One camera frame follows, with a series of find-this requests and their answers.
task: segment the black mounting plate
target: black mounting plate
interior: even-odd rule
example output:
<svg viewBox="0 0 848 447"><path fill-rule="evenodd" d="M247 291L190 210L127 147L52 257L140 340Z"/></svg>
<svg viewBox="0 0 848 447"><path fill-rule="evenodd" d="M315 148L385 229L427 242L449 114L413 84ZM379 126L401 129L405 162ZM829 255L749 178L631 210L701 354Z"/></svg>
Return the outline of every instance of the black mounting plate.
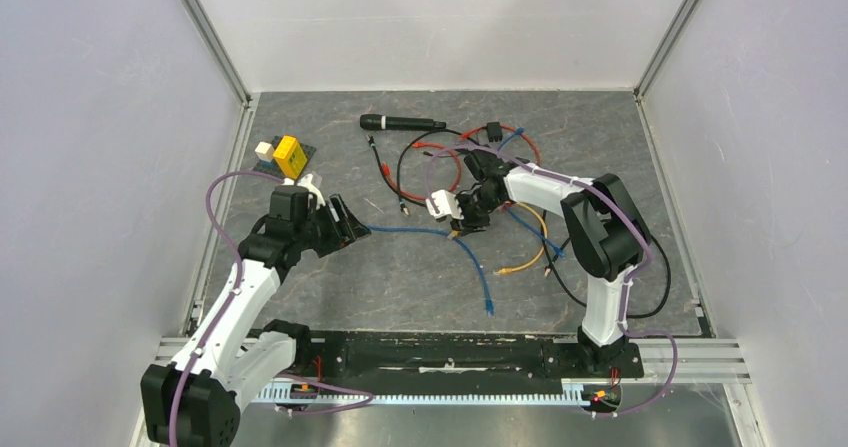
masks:
<svg viewBox="0 0 848 447"><path fill-rule="evenodd" d="M317 375L311 359L320 356L328 383L378 395L561 394L563 378L610 378L609 368L582 366L579 352L576 338L550 334L319 330L295 373ZM609 367L620 377L644 376L637 345L617 359ZM475 370L438 371L446 366Z"/></svg>

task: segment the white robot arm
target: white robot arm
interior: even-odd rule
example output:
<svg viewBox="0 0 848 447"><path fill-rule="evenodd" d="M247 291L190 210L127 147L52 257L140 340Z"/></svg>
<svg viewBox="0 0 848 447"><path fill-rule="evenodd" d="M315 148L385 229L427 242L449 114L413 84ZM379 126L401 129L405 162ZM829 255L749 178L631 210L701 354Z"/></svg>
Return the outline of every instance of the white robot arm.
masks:
<svg viewBox="0 0 848 447"><path fill-rule="evenodd" d="M524 202L562 217L568 227L580 265L588 276L586 314L578 330L578 341L586 347L588 367L604 370L610 359L623 352L620 308L626 305L629 289L624 288L627 274L642 260L643 251L633 235L600 199L581 184L592 185L609 197L641 231L650 233L621 180L612 174L597 179L573 178L566 183L535 175L531 170L504 162L492 153L471 151L466 166L477 181L472 191L453 194L434 192L427 208L437 220L450 218L460 235L485 230L489 214L505 202Z"/></svg>
<svg viewBox="0 0 848 447"><path fill-rule="evenodd" d="M279 372L308 363L302 358L309 328L274 321L247 352L241 346L259 311L305 250L319 257L370 234L338 196L325 201L319 178L287 181L271 194L269 213L238 246L242 281L233 264L223 291L186 345L167 366L150 365L141 394L148 437L168 443L171 404L188 370L177 415L179 445L229 445L241 412Z"/></svg>

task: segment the floor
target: floor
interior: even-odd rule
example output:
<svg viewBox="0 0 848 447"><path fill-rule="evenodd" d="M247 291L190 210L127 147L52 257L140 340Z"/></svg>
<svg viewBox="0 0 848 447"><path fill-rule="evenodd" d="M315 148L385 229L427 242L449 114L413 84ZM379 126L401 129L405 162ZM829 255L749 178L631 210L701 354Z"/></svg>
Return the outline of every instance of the floor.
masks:
<svg viewBox="0 0 848 447"><path fill-rule="evenodd" d="M424 209L410 206L404 218L395 195L381 180L359 115L380 113L432 117L465 131L489 121L525 129L542 151L542 165L559 172L595 177L619 175L641 210L652 233L665 247L672 269L668 304L656 317L631 322L633 330L662 328L678 335L701 333L692 304L656 171L632 95L627 92L318 92L264 93L250 132L242 168L255 162L253 148L276 135L293 135L318 148L308 170L323 178L321 190L338 193L366 224L414 226L447 230ZM415 136L378 132L383 160L395 165L401 149ZM439 134L432 141L453 142ZM505 150L532 158L520 140ZM407 155L402 186L422 193L423 166L429 157ZM435 181L449 184L455 167L439 160ZM470 175L463 186L470 186ZM238 180L225 228L238 241L267 213L271 184L262 179ZM531 220L526 212L521 215ZM552 219L550 237L560 243L565 225ZM374 233L370 238L317 259L307 253L280 291L260 313L257 325L280 318L316 329L553 332L573 333L583 308L566 297L544 264L511 275L494 275L501 267L532 258L539 240L508 214L493 216L484 233L464 238L487 274L495 315L484 310L482 288L466 254L454 243L434 235ZM560 262L565 281L585 299L586 279L566 250ZM220 293L232 264L218 246L210 271L206 307ZM661 262L651 266L632 289L631 312L646 312L658 302L665 278Z"/></svg>

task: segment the white wall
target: white wall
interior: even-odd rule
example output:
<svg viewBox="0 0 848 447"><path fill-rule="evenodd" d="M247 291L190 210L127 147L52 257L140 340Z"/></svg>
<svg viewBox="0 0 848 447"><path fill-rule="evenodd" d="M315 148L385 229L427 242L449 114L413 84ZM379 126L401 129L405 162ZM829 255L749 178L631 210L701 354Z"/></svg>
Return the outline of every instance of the white wall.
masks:
<svg viewBox="0 0 848 447"><path fill-rule="evenodd" d="M0 445L127 445L239 106L179 0L0 0Z"/></svg>
<svg viewBox="0 0 848 447"><path fill-rule="evenodd" d="M254 91L633 87L682 0L201 0Z"/></svg>
<svg viewBox="0 0 848 447"><path fill-rule="evenodd" d="M844 445L846 0L703 0L649 122L774 445Z"/></svg>

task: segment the cable connector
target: cable connector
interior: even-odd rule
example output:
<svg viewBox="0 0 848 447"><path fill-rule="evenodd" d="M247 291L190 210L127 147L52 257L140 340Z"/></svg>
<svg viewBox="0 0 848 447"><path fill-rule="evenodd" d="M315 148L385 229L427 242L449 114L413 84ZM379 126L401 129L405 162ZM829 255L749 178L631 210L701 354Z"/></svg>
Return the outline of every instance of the cable connector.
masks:
<svg viewBox="0 0 848 447"><path fill-rule="evenodd" d="M489 137L489 143L500 142L503 140L503 127L500 122L489 122L486 124L486 136Z"/></svg>

